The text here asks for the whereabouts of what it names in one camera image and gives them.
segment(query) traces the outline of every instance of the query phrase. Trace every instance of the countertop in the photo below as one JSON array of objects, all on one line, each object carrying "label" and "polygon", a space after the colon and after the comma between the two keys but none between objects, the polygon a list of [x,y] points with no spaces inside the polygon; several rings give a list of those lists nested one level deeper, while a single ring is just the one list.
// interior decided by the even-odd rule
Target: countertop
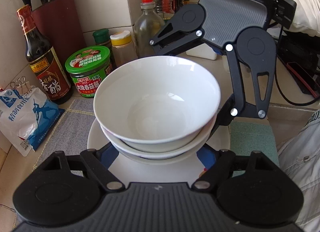
[{"label": "countertop", "polygon": [[[224,102],[232,94],[232,85],[230,74],[228,74],[223,68],[222,58],[218,56],[217,60],[207,60],[197,57],[187,56],[185,53],[180,55],[181,57],[188,58],[196,63],[207,68],[217,79],[221,88],[221,103],[220,108]],[[303,94],[297,84],[292,79],[291,75],[287,72],[285,67],[278,61],[278,80],[281,87],[283,87],[283,92],[285,95],[293,100],[294,102],[308,102],[312,99],[311,96]],[[250,74],[244,74],[244,85],[245,85],[245,95],[246,99],[250,103],[254,103],[254,93]],[[261,85],[266,86],[266,79],[263,79]],[[74,90],[73,96],[60,107],[67,109],[74,99],[88,99],[81,97],[76,90]],[[277,87],[274,83],[271,103],[289,105],[280,95]],[[309,108],[318,108],[318,103],[309,106]],[[236,118],[236,121],[242,122],[254,122],[260,124],[269,125],[267,119],[246,119],[246,118]],[[12,195],[18,185],[31,173],[33,165],[36,163],[39,154],[42,151],[43,144],[46,142],[50,136],[52,130],[46,136],[39,149],[34,152],[31,151],[27,157],[23,157],[13,146],[9,150],[7,158],[0,172],[0,204],[4,204],[8,207],[13,207],[12,205]],[[12,230],[12,225],[14,223],[15,214],[6,208],[0,207],[0,232],[9,232]]]}]

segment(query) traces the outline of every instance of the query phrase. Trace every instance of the green jar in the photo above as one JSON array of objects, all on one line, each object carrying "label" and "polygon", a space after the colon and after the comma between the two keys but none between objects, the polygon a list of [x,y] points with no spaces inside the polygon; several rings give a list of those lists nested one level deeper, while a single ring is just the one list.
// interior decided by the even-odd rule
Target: green jar
[{"label": "green jar", "polygon": [[91,46],[73,53],[65,63],[73,83],[83,97],[94,97],[98,86],[111,73],[110,50]]}]

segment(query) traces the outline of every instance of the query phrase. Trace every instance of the white sleeve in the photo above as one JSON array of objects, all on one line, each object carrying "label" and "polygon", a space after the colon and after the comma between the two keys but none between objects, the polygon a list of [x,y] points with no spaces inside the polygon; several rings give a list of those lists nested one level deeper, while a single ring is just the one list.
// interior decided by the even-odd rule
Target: white sleeve
[{"label": "white sleeve", "polygon": [[294,0],[296,13],[289,31],[320,37],[320,0]]}]

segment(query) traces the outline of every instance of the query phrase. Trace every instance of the dark red knife block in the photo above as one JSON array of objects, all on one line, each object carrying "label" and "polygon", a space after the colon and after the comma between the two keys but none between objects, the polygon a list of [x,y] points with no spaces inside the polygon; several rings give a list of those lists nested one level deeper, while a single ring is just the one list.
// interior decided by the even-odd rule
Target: dark red knife block
[{"label": "dark red knife block", "polygon": [[86,47],[75,0],[45,3],[32,11],[32,18],[39,31],[49,38],[64,69],[67,58]]}]

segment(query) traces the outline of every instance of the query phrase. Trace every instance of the dark glass bottle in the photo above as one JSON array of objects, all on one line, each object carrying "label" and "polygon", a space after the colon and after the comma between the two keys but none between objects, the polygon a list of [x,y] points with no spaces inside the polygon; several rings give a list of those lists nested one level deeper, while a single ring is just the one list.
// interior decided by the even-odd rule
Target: dark glass bottle
[{"label": "dark glass bottle", "polygon": [[17,11],[26,37],[26,59],[48,97],[57,104],[72,95],[70,82],[49,39],[39,32],[31,17],[31,7],[25,5]]}]

